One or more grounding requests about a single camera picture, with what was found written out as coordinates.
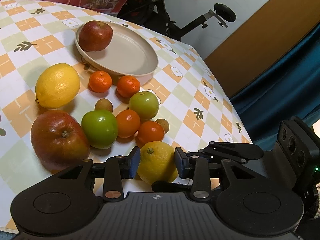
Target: black device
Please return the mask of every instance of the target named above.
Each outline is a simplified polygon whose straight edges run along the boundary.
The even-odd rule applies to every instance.
[[[11,215],[20,231],[15,240],[297,240],[316,235],[319,219],[301,219],[318,198],[319,153],[319,138],[293,118],[281,122],[272,151],[226,142],[210,142],[196,153],[177,147],[179,177],[193,179],[191,186],[158,181],[152,184],[154,192],[126,197],[121,179],[134,178],[138,147],[105,163],[85,159],[14,198]],[[102,197],[92,192],[95,178],[104,178]],[[219,178],[220,186],[212,190],[210,178]]]
[[[229,7],[216,3],[213,10],[209,10],[183,28],[179,28],[175,25],[175,21],[170,20],[170,16],[165,10],[164,0],[127,0],[117,17],[143,25],[177,41],[180,41],[182,36],[199,25],[206,28],[208,26],[206,22],[211,17],[217,18],[222,27],[228,27],[225,21],[234,22],[236,20],[236,14]]]

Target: apple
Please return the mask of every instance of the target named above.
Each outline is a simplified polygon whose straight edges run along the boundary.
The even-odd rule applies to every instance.
[[[36,118],[31,127],[31,144],[49,171],[63,170],[87,159],[90,153],[79,123],[61,110],[49,110]]]
[[[129,109],[135,111],[141,120],[150,120],[159,111],[158,98],[149,91],[136,93],[129,100]]]
[[[84,51],[100,51],[111,42],[113,30],[100,21],[90,21],[83,25],[79,33],[79,46]]]
[[[115,116],[108,110],[87,112],[81,121],[81,127],[91,146],[108,149],[118,136],[118,124]]]

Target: brown wooden panel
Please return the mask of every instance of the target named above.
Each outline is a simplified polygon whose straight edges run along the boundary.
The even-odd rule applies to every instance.
[[[320,21],[320,0],[269,0],[205,62],[231,97],[288,52]]]

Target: potted plant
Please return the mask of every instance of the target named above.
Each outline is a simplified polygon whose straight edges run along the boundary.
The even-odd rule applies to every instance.
[[[114,5],[110,0],[87,0],[88,4],[83,7],[100,13],[109,13]]]

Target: blue curtain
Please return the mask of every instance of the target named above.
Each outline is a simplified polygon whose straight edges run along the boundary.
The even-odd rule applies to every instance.
[[[320,119],[320,24],[231,99],[253,143],[271,150],[281,120]]]

